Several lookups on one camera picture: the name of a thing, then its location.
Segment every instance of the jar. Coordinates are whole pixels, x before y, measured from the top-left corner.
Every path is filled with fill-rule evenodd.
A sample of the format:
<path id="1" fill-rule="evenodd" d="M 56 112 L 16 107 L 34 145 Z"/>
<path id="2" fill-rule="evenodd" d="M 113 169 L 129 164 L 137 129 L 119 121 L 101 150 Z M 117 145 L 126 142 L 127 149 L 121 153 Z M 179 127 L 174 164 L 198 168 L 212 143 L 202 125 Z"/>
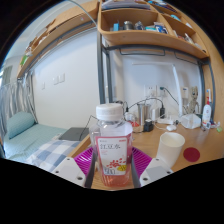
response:
<path id="1" fill-rule="evenodd" d="M 125 21 L 124 22 L 124 30 L 133 30 L 134 26 L 132 24 L 132 22 L 130 21 Z"/>
<path id="2" fill-rule="evenodd" d="M 89 132 L 101 180 L 105 186 L 125 186 L 131 170 L 132 125 L 123 120 L 118 103 L 98 105 L 96 117 L 98 122 Z"/>

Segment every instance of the white cup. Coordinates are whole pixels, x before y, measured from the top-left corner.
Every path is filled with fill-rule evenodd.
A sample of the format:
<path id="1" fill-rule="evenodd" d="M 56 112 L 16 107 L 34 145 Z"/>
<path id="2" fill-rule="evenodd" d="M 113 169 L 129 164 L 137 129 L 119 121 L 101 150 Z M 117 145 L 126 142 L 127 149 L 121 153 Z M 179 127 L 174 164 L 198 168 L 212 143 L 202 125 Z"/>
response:
<path id="1" fill-rule="evenodd" d="M 165 132 L 160 136 L 156 158 L 163 160 L 171 168 L 178 159 L 184 143 L 185 138 L 182 135 Z"/>

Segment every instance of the blue bedding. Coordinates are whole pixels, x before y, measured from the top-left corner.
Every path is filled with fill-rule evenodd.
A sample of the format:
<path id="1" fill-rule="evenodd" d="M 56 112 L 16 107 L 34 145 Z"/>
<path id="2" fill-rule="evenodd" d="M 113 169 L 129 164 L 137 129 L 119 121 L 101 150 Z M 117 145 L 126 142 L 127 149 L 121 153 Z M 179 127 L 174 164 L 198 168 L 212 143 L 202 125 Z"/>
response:
<path id="1" fill-rule="evenodd" d="M 8 134 L 6 134 L 4 137 L 6 159 L 23 163 L 41 145 L 66 131 L 67 129 L 35 124 L 12 139 L 9 139 Z"/>

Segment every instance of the wooden cabinet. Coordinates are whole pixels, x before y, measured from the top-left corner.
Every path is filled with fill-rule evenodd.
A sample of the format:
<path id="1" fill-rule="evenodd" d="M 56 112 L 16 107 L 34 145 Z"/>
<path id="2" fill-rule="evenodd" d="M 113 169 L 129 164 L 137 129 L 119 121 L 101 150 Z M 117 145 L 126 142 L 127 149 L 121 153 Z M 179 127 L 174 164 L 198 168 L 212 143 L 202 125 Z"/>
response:
<path id="1" fill-rule="evenodd" d="M 163 14 L 156 11 L 154 6 L 151 5 L 151 10 L 119 8 L 102 11 L 102 3 L 103 1 L 101 0 L 98 13 L 98 30 L 110 46 L 125 44 L 158 45 L 180 50 L 200 59 L 209 56 L 203 41 L 196 31 L 186 25 L 187 21 L 184 18 L 181 18 L 181 16 L 180 19 L 182 20 L 178 21 L 172 18 L 169 14 Z M 123 26 L 124 21 L 131 21 L 133 25 L 138 21 L 141 21 L 144 26 L 150 26 L 154 25 L 154 22 L 160 22 L 165 25 L 168 34 L 148 30 L 111 30 L 114 23 L 119 22 L 120 26 Z M 204 51 L 196 45 L 176 37 L 173 30 L 181 36 L 185 36 L 185 33 L 187 33 Z"/>

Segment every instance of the shelf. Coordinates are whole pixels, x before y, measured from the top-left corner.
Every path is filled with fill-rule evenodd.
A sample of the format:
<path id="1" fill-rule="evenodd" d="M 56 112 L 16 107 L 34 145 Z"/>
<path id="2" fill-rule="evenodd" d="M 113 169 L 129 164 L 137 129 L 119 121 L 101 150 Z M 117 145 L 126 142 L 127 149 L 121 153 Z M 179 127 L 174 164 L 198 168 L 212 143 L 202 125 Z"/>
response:
<path id="1" fill-rule="evenodd" d="M 155 4 L 151 4 L 151 3 L 148 3 L 150 4 L 151 6 L 153 6 L 155 9 L 157 9 L 159 12 L 163 12 L 163 13 L 167 13 L 169 15 L 175 15 L 175 16 L 180 16 L 180 13 L 179 12 L 173 12 L 172 10 L 169 10 L 167 8 L 164 8 L 164 7 L 161 7 L 161 6 L 158 6 L 158 5 L 155 5 Z"/>
<path id="2" fill-rule="evenodd" d="M 152 10 L 136 8 L 120 8 L 101 11 L 101 4 L 102 2 L 100 3 L 98 13 L 98 30 L 109 46 L 128 44 L 157 45 L 180 50 L 200 59 L 208 57 L 208 54 L 203 52 L 197 46 L 175 36 L 173 32 L 174 28 L 178 32 L 180 30 L 182 30 L 182 32 L 189 32 L 189 29 L 191 28 L 182 22 L 175 21 L 172 17 L 168 18 L 168 16 L 163 16 L 163 14 Z M 154 22 L 162 22 L 169 34 L 147 30 L 110 31 L 113 24 L 118 21 L 120 26 L 123 26 L 124 21 L 131 21 L 133 25 L 136 22 L 141 21 L 144 26 L 154 25 Z M 204 47 L 200 37 L 193 29 L 191 29 L 189 36 L 194 42 Z"/>
<path id="3" fill-rule="evenodd" d="M 187 26 L 183 22 L 180 22 L 180 21 L 172 18 L 169 15 L 163 15 L 163 17 L 170 24 L 172 29 L 175 30 L 181 36 L 185 36 L 185 33 L 187 33 L 189 36 L 196 33 L 192 28 L 190 28 L 189 26 Z"/>
<path id="4" fill-rule="evenodd" d="M 99 9 L 98 1 L 95 0 L 84 4 L 82 4 L 82 6 L 85 8 L 85 10 L 88 11 L 92 18 L 96 20 Z M 62 15 L 58 16 L 58 20 L 57 18 L 53 20 L 53 22 L 47 28 L 48 32 L 44 32 L 44 34 L 41 35 L 46 36 L 46 38 L 41 43 L 38 41 L 39 38 L 34 39 L 32 45 L 32 56 L 27 59 L 23 66 L 19 65 L 17 78 L 21 78 L 31 63 L 34 63 L 36 60 L 41 58 L 44 54 L 46 54 L 46 52 L 57 46 L 61 41 L 68 39 L 72 35 L 95 27 L 95 24 L 88 17 L 88 15 L 83 13 L 82 10 L 74 10 L 74 8 L 68 10 L 68 15 L 66 12 L 64 12 Z"/>

